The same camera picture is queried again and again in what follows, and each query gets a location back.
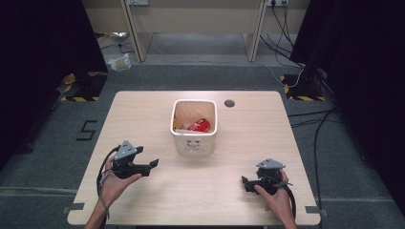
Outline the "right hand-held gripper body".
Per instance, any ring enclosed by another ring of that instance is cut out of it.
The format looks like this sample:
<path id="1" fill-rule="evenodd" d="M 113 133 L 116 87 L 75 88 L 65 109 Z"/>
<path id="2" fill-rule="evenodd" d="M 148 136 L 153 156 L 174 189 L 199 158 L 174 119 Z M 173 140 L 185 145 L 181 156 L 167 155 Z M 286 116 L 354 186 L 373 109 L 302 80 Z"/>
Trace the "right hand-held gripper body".
<path id="1" fill-rule="evenodd" d="M 286 165 L 272 158 L 267 158 L 257 164 L 256 172 L 259 179 L 258 185 L 264 188 L 269 194 L 274 195 L 279 187 L 286 183 L 282 179 L 281 169 Z"/>

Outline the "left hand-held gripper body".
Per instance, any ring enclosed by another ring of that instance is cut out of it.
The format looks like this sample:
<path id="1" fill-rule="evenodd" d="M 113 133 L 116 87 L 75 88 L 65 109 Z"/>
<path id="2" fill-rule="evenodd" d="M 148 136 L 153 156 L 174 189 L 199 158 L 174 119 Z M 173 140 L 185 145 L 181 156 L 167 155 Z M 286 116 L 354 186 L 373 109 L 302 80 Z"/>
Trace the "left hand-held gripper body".
<path id="1" fill-rule="evenodd" d="M 119 146 L 112 167 L 117 177 L 125 179 L 135 174 L 141 174 L 143 177 L 150 175 L 151 169 L 143 169 L 140 166 L 141 164 L 134 163 L 135 156 L 137 155 L 136 148 L 128 140 L 124 140 Z"/>

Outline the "white square bin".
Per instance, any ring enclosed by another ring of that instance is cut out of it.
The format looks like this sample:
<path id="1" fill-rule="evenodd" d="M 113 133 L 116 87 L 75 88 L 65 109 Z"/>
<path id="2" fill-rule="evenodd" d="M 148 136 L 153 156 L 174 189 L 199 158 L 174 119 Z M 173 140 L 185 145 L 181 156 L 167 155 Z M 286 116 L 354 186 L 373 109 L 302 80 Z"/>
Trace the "white square bin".
<path id="1" fill-rule="evenodd" d="M 182 129 L 173 129 L 175 117 L 183 123 Z M 210 122 L 210 130 L 206 133 L 188 131 L 187 127 L 200 118 L 205 118 Z M 206 99 L 177 100 L 172 109 L 170 132 L 180 155 L 190 157 L 211 155 L 218 132 L 217 104 Z"/>

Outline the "red snack packet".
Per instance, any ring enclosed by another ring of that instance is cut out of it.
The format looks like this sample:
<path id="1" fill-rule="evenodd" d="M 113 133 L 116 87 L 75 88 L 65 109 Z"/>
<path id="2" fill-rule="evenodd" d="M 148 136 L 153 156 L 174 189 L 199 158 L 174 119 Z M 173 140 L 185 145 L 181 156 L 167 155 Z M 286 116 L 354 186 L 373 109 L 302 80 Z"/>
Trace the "red snack packet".
<path id="1" fill-rule="evenodd" d="M 200 118 L 199 120 L 188 126 L 187 130 L 206 133 L 210 130 L 210 122 L 205 118 Z"/>

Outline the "person's right hand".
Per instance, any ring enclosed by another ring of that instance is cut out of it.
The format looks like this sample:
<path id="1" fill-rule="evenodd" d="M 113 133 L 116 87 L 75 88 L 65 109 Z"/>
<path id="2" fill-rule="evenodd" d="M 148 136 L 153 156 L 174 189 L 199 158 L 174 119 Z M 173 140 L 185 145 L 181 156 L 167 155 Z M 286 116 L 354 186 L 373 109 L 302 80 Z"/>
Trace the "person's right hand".
<path id="1" fill-rule="evenodd" d="M 288 192 L 285 188 L 279 188 L 274 195 L 269 194 L 260 185 L 255 185 L 254 188 L 265 199 L 266 211 L 271 211 L 282 223 L 294 222 Z"/>

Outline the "person's left hand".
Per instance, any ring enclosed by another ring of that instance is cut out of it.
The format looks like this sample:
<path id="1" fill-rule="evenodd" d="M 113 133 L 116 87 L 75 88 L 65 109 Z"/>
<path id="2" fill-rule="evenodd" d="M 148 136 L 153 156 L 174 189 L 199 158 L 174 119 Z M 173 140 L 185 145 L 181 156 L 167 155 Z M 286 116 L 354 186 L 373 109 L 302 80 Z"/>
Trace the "person's left hand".
<path id="1" fill-rule="evenodd" d="M 115 156 L 110 156 L 105 164 L 105 172 L 102 176 L 100 201 L 105 208 L 109 208 L 132 183 L 142 178 L 141 174 L 135 174 L 121 179 L 112 171 Z"/>

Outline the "grey tape strip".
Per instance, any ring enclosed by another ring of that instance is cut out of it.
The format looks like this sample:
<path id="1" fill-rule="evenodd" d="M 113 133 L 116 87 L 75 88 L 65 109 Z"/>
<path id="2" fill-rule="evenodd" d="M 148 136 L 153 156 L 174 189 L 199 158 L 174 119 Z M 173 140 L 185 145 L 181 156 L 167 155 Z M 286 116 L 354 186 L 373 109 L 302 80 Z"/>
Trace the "grey tape strip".
<path id="1" fill-rule="evenodd" d="M 84 202 L 81 203 L 72 203 L 69 206 L 65 206 L 62 208 L 61 213 L 64 215 L 69 214 L 73 210 L 82 210 L 84 208 Z"/>
<path id="2" fill-rule="evenodd" d="M 326 209 L 320 209 L 318 206 L 305 206 L 307 214 L 319 214 L 321 217 L 327 217 L 329 215 Z"/>

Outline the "black stand base striped tape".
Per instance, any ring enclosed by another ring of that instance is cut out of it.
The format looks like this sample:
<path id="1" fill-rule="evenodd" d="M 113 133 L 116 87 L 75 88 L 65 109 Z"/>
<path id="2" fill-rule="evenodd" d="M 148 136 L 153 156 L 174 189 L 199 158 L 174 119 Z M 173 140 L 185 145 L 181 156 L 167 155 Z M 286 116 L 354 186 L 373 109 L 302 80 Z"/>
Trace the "black stand base striped tape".
<path id="1" fill-rule="evenodd" d="M 280 77 L 284 92 L 289 100 L 325 101 L 321 90 L 315 81 L 301 82 L 299 74 L 284 74 Z"/>
<path id="2" fill-rule="evenodd" d="M 73 102 L 98 101 L 106 80 L 106 74 L 97 74 L 96 72 L 88 72 L 88 76 L 82 80 L 77 80 L 73 73 L 68 74 L 62 80 L 65 90 L 61 100 Z"/>

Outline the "clear plastic bag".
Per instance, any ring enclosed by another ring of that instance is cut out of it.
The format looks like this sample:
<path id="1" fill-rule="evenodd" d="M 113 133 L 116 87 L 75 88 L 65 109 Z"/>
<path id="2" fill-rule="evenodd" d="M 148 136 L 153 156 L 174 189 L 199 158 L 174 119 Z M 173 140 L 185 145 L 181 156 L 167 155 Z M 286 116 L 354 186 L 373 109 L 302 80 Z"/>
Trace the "clear plastic bag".
<path id="1" fill-rule="evenodd" d="M 131 68 L 131 62 L 129 59 L 129 54 L 126 53 L 122 57 L 110 59 L 108 61 L 111 69 L 116 72 L 122 72 L 129 70 Z"/>

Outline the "dark curtain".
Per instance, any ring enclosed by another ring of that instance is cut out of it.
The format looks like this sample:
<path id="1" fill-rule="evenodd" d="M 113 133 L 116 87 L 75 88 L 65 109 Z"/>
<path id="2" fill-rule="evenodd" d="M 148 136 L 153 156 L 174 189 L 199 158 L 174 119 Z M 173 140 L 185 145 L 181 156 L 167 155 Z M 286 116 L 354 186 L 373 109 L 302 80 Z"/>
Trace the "dark curtain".
<path id="1" fill-rule="evenodd" d="M 82 0 L 0 0 L 0 171 L 66 75 L 106 71 Z"/>
<path id="2" fill-rule="evenodd" d="M 405 217 L 405 0 L 309 0 L 291 60 L 322 69 Z"/>

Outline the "light wooden desk frame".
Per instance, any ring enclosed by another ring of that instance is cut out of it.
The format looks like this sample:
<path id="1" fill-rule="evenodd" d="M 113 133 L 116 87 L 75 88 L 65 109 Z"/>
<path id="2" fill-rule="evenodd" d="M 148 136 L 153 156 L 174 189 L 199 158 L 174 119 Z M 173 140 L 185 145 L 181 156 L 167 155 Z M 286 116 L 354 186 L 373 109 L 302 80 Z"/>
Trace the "light wooden desk frame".
<path id="1" fill-rule="evenodd" d="M 148 0 L 149 6 L 136 7 L 120 2 L 139 62 L 155 33 L 238 33 L 247 60 L 256 58 L 266 0 Z"/>

